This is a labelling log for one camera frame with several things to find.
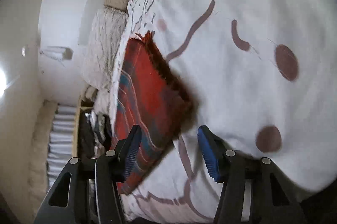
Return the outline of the red plaid scarf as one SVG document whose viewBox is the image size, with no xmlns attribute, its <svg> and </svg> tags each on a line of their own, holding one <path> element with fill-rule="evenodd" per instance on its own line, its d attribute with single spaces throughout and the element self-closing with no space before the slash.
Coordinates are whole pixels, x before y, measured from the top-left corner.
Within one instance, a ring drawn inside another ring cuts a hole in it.
<svg viewBox="0 0 337 224">
<path fill-rule="evenodd" d="M 152 40 L 152 33 L 127 41 L 119 78 L 116 116 L 111 146 L 127 138 L 134 125 L 142 130 L 135 164 L 118 186 L 129 195 L 159 161 L 180 133 L 193 103 L 184 85 L 172 74 Z"/>
</svg>

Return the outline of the stack of folded clothes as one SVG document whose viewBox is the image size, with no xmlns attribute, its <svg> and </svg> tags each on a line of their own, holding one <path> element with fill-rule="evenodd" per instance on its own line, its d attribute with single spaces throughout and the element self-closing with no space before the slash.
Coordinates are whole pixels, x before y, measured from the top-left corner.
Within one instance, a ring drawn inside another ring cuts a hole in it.
<svg viewBox="0 0 337 224">
<path fill-rule="evenodd" d="M 80 159 L 95 159 L 111 146 L 111 123 L 108 115 L 95 113 L 93 109 L 82 111 L 79 116 L 78 156 Z"/>
</svg>

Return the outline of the wooden bedside shelf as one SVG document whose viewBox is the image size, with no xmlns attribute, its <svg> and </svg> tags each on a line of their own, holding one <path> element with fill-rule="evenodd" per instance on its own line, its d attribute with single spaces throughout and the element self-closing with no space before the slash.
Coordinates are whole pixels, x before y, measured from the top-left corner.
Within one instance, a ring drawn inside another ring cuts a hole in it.
<svg viewBox="0 0 337 224">
<path fill-rule="evenodd" d="M 93 102 L 85 102 L 82 97 L 79 97 L 78 103 L 76 106 L 76 113 L 75 113 L 75 125 L 73 131 L 73 140 L 72 140 L 72 156 L 78 156 L 78 139 L 79 139 L 79 121 L 80 121 L 80 114 L 83 111 L 93 109 Z"/>
</svg>

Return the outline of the pink white bear bedsheet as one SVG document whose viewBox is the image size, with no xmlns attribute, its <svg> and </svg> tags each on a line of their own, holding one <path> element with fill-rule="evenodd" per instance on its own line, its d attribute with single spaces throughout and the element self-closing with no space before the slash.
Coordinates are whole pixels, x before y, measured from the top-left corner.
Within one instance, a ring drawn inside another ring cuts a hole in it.
<svg viewBox="0 0 337 224">
<path fill-rule="evenodd" d="M 193 110 L 158 165 L 121 197 L 128 221 L 209 223 L 222 187 L 197 130 L 269 157 L 300 188 L 336 179 L 336 0 L 130 0 L 121 42 L 153 32 Z"/>
</svg>

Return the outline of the large beige textured pillow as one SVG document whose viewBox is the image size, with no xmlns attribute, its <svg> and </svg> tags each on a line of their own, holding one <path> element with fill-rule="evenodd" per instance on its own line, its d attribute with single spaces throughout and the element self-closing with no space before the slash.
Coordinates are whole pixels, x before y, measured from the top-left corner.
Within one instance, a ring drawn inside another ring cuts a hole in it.
<svg viewBox="0 0 337 224">
<path fill-rule="evenodd" d="M 82 78 L 98 90 L 110 88 L 114 61 L 128 15 L 111 7 L 99 9 L 92 21 Z"/>
</svg>

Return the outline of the wall mounted white device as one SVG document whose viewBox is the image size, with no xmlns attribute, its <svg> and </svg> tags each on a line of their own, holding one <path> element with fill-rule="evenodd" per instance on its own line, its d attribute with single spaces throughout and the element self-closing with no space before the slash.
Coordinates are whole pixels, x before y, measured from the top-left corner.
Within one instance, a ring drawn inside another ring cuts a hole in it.
<svg viewBox="0 0 337 224">
<path fill-rule="evenodd" d="M 40 54 L 56 61 L 67 61 L 72 59 L 73 51 L 68 47 L 47 46 L 40 50 Z"/>
</svg>

